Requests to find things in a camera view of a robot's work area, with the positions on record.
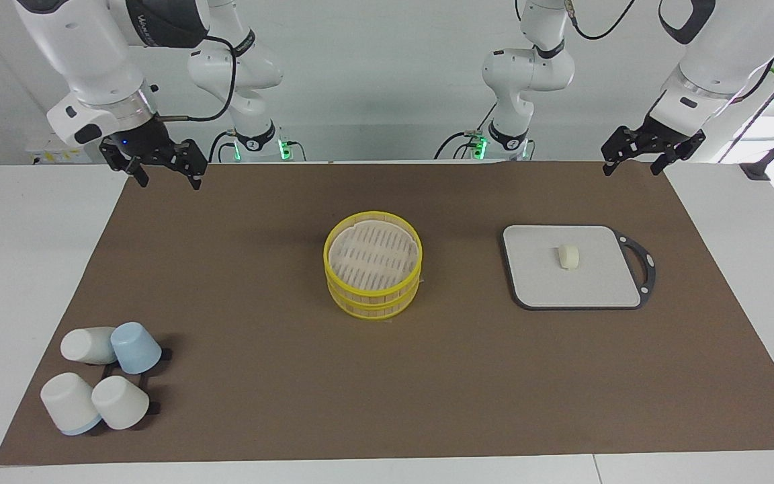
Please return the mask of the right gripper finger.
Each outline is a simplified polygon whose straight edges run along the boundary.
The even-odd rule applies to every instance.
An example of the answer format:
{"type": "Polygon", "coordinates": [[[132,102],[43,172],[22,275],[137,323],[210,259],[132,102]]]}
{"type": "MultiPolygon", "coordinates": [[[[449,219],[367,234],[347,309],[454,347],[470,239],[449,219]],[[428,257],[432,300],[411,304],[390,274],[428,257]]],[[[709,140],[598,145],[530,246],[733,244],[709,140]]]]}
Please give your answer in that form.
{"type": "Polygon", "coordinates": [[[124,172],[129,177],[134,178],[140,187],[147,187],[148,174],[142,168],[138,157],[127,159],[120,148],[111,140],[101,140],[99,152],[113,171],[124,172]]]}
{"type": "Polygon", "coordinates": [[[202,186],[202,177],[206,174],[208,161],[195,140],[181,142],[181,163],[183,174],[194,190],[202,186]]]}

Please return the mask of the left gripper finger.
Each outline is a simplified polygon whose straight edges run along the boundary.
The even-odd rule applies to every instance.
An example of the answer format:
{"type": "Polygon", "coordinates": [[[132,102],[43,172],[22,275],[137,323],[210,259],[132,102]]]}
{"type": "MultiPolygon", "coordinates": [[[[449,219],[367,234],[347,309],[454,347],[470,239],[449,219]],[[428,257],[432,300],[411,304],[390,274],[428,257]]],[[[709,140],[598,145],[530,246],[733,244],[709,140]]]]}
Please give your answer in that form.
{"type": "Polygon", "coordinates": [[[698,130],[696,134],[673,145],[669,142],[664,144],[664,148],[661,154],[652,163],[652,174],[660,175],[663,173],[667,166],[672,165],[676,161],[685,161],[694,156],[694,153],[700,148],[701,144],[706,139],[706,135],[703,130],[698,130]]]}
{"type": "Polygon", "coordinates": [[[603,165],[605,177],[611,177],[621,162],[636,156],[636,139],[636,133],[633,130],[617,128],[602,144],[601,153],[605,160],[603,165]]]}

